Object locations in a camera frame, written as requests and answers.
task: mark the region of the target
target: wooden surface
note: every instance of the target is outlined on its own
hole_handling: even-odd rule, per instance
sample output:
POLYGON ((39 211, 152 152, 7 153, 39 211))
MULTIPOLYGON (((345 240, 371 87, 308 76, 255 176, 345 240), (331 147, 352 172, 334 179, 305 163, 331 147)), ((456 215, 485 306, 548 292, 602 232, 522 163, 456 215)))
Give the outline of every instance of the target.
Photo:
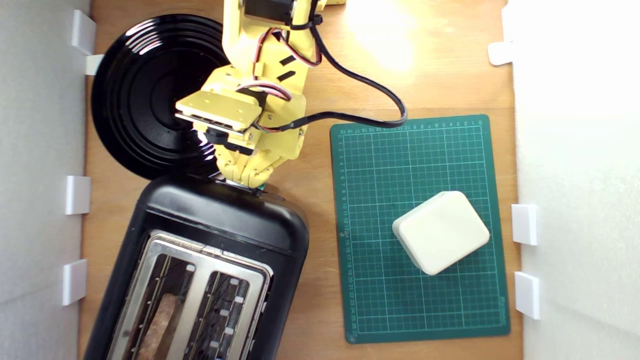
MULTIPOLYGON (((510 204, 516 202, 513 82, 510 67, 495 68, 486 46, 502 40, 505 0, 348 0, 324 12, 323 38, 347 68, 395 90, 411 118, 486 113, 493 151, 509 283, 511 334, 496 338, 348 345, 344 340, 335 236, 329 128, 312 124, 301 156, 270 180, 280 195, 302 206, 311 244, 278 358, 285 359, 521 359, 522 317, 513 306, 513 272, 520 250, 511 241, 510 204)), ((96 52, 149 17, 195 13, 221 20, 221 1, 93 0, 96 52)), ((328 63, 310 72, 308 112, 355 111, 392 119, 383 95, 345 78, 328 63)), ((88 293, 81 304, 80 354, 134 203, 147 181, 105 151, 88 111, 86 172, 93 179, 92 211, 84 220, 83 257, 89 260, 88 293)))

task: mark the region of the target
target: red and white wire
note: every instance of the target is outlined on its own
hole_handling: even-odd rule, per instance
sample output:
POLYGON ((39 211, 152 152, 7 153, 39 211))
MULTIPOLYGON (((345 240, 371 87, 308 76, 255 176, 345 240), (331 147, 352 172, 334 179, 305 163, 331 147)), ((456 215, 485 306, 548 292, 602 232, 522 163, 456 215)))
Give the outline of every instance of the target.
POLYGON ((285 89, 282 85, 278 85, 266 80, 255 80, 244 83, 238 86, 236 88, 236 91, 242 89, 257 89, 266 92, 269 95, 278 97, 284 101, 291 101, 291 99, 293 99, 293 95, 290 93, 290 91, 285 89))

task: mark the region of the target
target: white box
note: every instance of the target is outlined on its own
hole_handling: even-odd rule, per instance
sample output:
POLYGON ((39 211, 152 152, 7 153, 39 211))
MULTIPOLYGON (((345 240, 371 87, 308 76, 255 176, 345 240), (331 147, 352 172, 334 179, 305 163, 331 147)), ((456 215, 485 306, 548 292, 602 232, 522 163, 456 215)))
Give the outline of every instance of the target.
POLYGON ((415 266, 435 275, 489 241, 489 230, 461 192, 441 192, 393 224, 415 266))

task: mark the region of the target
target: robotic arm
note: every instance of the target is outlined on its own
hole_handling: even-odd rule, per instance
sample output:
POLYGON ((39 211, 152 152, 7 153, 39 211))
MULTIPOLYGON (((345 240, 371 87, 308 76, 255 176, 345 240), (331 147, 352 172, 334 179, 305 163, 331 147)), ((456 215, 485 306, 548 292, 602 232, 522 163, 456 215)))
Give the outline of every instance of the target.
POLYGON ((225 0, 223 48, 230 65, 179 100, 176 116, 191 121, 202 143, 213 143, 227 181, 263 185, 274 169, 298 157, 307 124, 335 118, 372 126, 401 126, 402 101, 389 89, 342 68, 322 43, 317 13, 327 0, 225 0), (305 117, 307 71, 323 55, 339 71, 387 94, 401 118, 381 122, 326 111, 305 117))

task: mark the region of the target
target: green cutting mat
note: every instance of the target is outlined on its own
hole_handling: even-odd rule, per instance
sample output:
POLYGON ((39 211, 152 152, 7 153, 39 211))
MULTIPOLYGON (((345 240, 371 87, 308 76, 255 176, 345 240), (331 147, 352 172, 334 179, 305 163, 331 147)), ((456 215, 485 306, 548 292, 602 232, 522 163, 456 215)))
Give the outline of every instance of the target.
POLYGON ((509 333, 489 118, 409 120, 331 129, 344 325, 349 343, 509 333), (435 276, 416 268, 393 221, 459 190, 491 232, 485 246, 435 276))

